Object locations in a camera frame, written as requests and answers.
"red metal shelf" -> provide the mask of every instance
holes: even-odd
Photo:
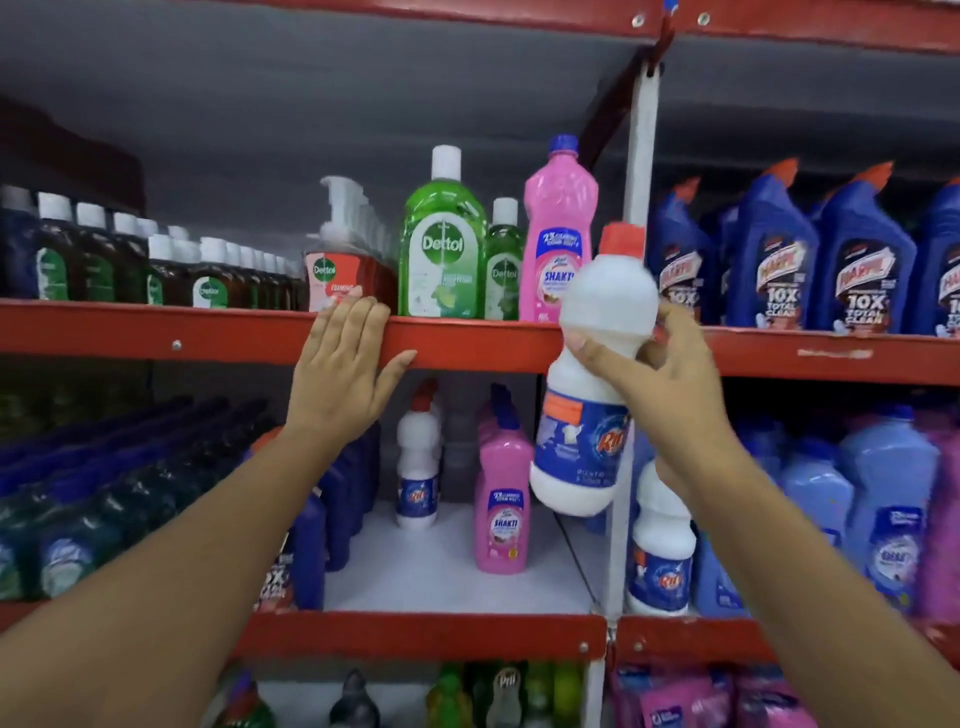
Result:
[[[106,303],[0,301],[0,352],[292,365],[313,314]],[[931,336],[707,328],[723,376],[960,386],[960,342]],[[416,349],[414,366],[545,373],[557,327],[395,317],[381,361]]]

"orange nozzle cap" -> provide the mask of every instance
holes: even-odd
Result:
[[[789,187],[797,178],[797,170],[800,168],[800,160],[796,157],[785,159],[774,164],[770,169],[764,172],[764,175],[773,175],[783,182],[784,187]]]
[[[600,255],[629,255],[640,260],[647,246],[647,231],[630,223],[609,223],[600,236]]]
[[[683,200],[685,205],[689,205],[693,202],[693,198],[697,196],[697,189],[700,187],[700,178],[691,177],[685,182],[681,182],[673,188],[673,193],[677,196],[678,200]]]
[[[894,173],[894,163],[885,161],[882,164],[875,164],[870,169],[865,169],[856,175],[851,182],[869,182],[874,189],[879,192],[890,181],[890,175]]]

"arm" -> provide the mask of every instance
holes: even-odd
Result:
[[[0,725],[197,725],[310,490],[380,415],[415,352],[376,377],[389,310],[317,317],[282,433],[141,544],[0,639]]]
[[[660,316],[669,339],[644,362],[566,342],[630,406],[807,707],[825,726],[960,725],[960,676],[740,447],[693,319],[670,304]]]

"white shelf surface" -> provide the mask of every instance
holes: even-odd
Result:
[[[378,501],[350,542],[347,566],[326,576],[325,609],[343,612],[586,615],[592,599],[553,513],[535,507],[527,568],[476,568],[473,506],[440,503],[425,531],[397,527]]]

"dettol liquid handwash bottle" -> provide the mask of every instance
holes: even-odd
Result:
[[[407,200],[400,248],[401,316],[483,318],[487,214],[460,183],[460,150],[433,148],[430,182]]]

